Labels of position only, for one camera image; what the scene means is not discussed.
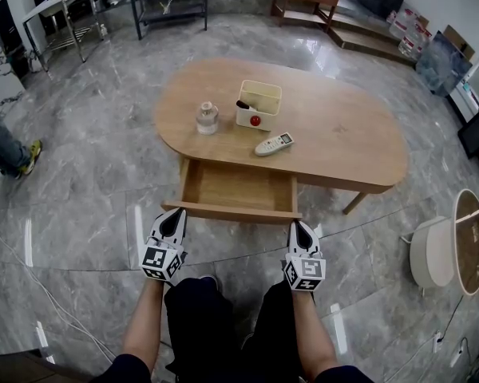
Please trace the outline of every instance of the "white remote control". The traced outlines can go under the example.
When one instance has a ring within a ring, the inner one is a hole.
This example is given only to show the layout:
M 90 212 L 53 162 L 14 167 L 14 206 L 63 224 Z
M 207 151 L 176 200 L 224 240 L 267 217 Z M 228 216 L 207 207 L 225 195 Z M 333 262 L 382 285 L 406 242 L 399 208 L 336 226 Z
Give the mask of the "white remote control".
M 261 142 L 255 147 L 255 154 L 257 156 L 269 156 L 278 152 L 281 149 L 291 146 L 295 141 L 291 135 L 286 132 L 280 136 L 271 137 L 264 142 Z

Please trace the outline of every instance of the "person's arm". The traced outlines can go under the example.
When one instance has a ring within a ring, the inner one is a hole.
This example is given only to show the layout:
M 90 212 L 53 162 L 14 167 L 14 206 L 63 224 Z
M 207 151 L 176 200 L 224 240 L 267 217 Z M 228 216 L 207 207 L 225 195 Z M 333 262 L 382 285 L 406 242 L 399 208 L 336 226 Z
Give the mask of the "person's arm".
M 334 344 L 319 319 L 311 293 L 292 294 L 298 355 L 307 379 L 314 381 L 321 372 L 339 366 Z
M 132 354 L 141 359 L 149 373 L 154 369 L 160 347 L 163 287 L 161 281 L 145 280 L 122 344 L 122 354 Z

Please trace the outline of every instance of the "open drawer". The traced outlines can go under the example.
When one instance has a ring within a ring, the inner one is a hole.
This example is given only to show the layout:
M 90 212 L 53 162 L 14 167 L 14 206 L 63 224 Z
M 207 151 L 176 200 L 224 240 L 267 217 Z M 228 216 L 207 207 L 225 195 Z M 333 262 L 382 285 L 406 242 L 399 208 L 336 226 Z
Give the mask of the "open drawer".
M 296 196 L 296 178 L 289 173 L 184 159 L 181 201 L 161 206 L 183 207 L 203 219 L 283 224 L 302 218 Z

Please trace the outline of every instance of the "cardboard box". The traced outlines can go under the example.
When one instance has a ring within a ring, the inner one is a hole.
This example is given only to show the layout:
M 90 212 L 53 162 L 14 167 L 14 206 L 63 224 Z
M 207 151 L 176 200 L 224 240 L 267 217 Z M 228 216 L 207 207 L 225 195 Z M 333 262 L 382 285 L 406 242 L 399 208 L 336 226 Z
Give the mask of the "cardboard box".
M 445 38 L 454 44 L 459 49 L 467 60 L 471 60 L 475 51 L 468 42 L 451 26 L 447 26 L 442 32 Z
M 424 27 L 425 29 L 428 28 L 428 25 L 429 25 L 429 23 L 430 23 L 430 20 L 428 20 L 426 17 L 421 16 L 421 15 L 419 15 L 419 16 L 417 17 L 417 21 L 418 21 L 418 22 L 421 24 L 421 26 Z

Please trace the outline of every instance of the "white desk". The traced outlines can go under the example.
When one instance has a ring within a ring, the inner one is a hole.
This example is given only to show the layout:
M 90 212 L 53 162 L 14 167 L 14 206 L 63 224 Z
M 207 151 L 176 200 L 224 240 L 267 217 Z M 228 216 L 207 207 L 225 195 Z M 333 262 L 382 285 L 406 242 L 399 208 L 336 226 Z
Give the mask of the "white desk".
M 42 68 L 45 71 L 48 71 L 48 68 L 46 66 L 45 61 L 42 58 L 42 54 L 38 51 L 38 48 L 36 47 L 34 40 L 32 38 L 32 35 L 30 34 L 29 28 L 28 28 L 28 21 L 38 15 L 41 14 L 44 11 L 47 11 L 48 9 L 52 9 L 54 6 L 57 4 L 62 5 L 62 12 L 64 13 L 65 21 L 68 26 L 69 34 L 71 35 L 72 42 L 70 44 L 74 44 L 77 47 L 78 55 L 80 56 L 80 59 L 82 62 L 85 62 L 85 58 L 81 54 L 81 47 L 79 44 L 79 40 L 83 36 L 83 34 L 78 33 L 78 30 L 74 29 L 74 24 L 71 20 L 71 17 L 69 16 L 69 11 L 68 11 L 68 1 L 69 0 L 45 0 L 42 2 L 40 5 L 36 6 L 32 11 L 30 11 L 23 19 L 23 27 L 25 28 L 25 32 L 27 37 L 29 38 L 30 44 L 32 45 L 32 48 L 34 49 L 34 52 L 38 56 L 39 62 L 41 62 Z M 94 3 L 94 0 L 90 0 L 90 5 L 93 9 L 93 16 L 95 20 L 95 25 L 97 27 L 97 31 L 101 37 L 101 40 L 103 39 L 103 36 L 101 35 L 101 27 L 99 25 L 99 21 L 97 19 L 97 13 L 96 13 L 96 4 Z

